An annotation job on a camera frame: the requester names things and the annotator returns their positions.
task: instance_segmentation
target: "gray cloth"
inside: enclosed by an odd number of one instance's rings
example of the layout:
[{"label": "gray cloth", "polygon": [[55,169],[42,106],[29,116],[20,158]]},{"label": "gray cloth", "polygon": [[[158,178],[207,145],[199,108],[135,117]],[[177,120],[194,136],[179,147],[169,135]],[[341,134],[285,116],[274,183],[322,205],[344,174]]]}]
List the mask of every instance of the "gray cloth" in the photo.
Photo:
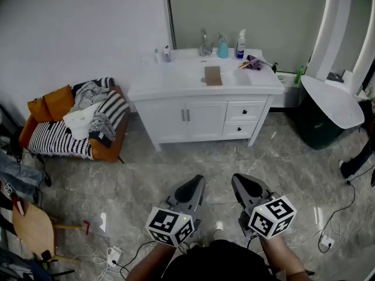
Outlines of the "gray cloth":
[{"label": "gray cloth", "polygon": [[99,131],[103,133],[110,141],[115,140],[116,132],[113,129],[110,119],[102,112],[96,112],[91,121],[91,126],[88,132]]},{"label": "gray cloth", "polygon": [[95,103],[107,99],[109,88],[99,87],[94,82],[86,82],[77,92],[75,105],[70,109],[69,113],[77,110],[85,109]]},{"label": "gray cloth", "polygon": [[12,160],[0,149],[0,178],[15,191],[34,196],[38,193],[37,186],[44,180],[45,174]]}]

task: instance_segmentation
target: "gray tile floor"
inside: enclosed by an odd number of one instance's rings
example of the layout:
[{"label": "gray tile floor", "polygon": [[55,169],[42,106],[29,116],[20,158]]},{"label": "gray tile floor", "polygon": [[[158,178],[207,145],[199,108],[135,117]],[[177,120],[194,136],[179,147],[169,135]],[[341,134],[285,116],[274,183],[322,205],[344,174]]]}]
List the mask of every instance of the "gray tile floor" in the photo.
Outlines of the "gray tile floor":
[{"label": "gray tile floor", "polygon": [[[42,208],[61,223],[91,222],[89,236],[81,230],[58,231],[57,253],[73,257],[89,255],[97,248],[105,253],[109,246],[116,245],[124,251],[120,262],[125,264],[140,244],[149,241],[144,225],[152,206],[165,199],[171,185],[202,174],[207,182],[206,203],[196,238],[208,244],[215,222],[221,220],[228,238],[246,246],[248,239],[237,223],[241,207],[230,180],[234,173],[251,174],[264,180],[272,190],[286,195],[298,210],[284,233],[285,241],[294,247],[292,250],[306,268],[316,272],[314,280],[329,280],[349,259],[375,244],[372,228],[375,189],[370,187],[371,172],[357,178],[352,207],[337,214],[343,234],[349,236],[347,242],[341,244],[339,236],[328,226],[325,233],[334,238],[335,249],[322,254],[317,246],[319,236],[312,238],[334,210],[350,204],[353,189],[345,185],[338,160],[357,155],[366,141],[365,132],[355,129],[345,131],[329,148],[316,151],[302,141],[286,115],[269,114],[251,148],[245,140],[225,140],[167,144],[157,153],[141,120],[134,115],[121,151],[124,165],[80,159],[47,160],[46,171],[53,186],[42,188]],[[30,155],[26,155],[25,162],[40,165]],[[372,156],[360,172],[374,164]],[[317,211],[321,222],[316,220]],[[99,228],[101,213],[107,216],[105,231]],[[338,229],[336,220],[333,225]],[[21,251],[20,243],[12,235],[9,235],[9,244],[14,251]],[[27,255],[27,248],[22,248],[23,256]],[[259,239],[253,240],[250,248],[261,251]],[[151,246],[143,247],[134,264],[151,249]],[[61,271],[63,267],[76,270],[74,276],[61,280],[76,280],[75,277],[82,281],[94,280],[104,265],[93,264],[92,258],[80,256],[81,263],[58,263],[56,270]],[[114,280],[121,280],[119,275],[111,275]]]}]

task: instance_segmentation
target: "black and white striped blanket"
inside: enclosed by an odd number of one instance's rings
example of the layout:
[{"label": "black and white striped blanket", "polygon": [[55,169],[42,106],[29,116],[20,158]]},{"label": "black and white striped blanket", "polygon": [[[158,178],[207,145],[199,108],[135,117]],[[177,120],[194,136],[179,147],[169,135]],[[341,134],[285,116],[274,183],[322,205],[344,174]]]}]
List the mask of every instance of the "black and white striped blanket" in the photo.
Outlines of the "black and white striped blanket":
[{"label": "black and white striped blanket", "polygon": [[37,154],[93,158],[88,138],[74,139],[64,121],[39,123],[31,136],[28,150]]},{"label": "black and white striped blanket", "polygon": [[[106,147],[111,146],[114,140],[118,124],[126,112],[129,112],[129,104],[116,91],[110,91],[108,98],[99,106],[94,115],[91,127],[88,131],[89,139],[96,139]],[[105,122],[109,122],[112,128],[109,128]]]}]

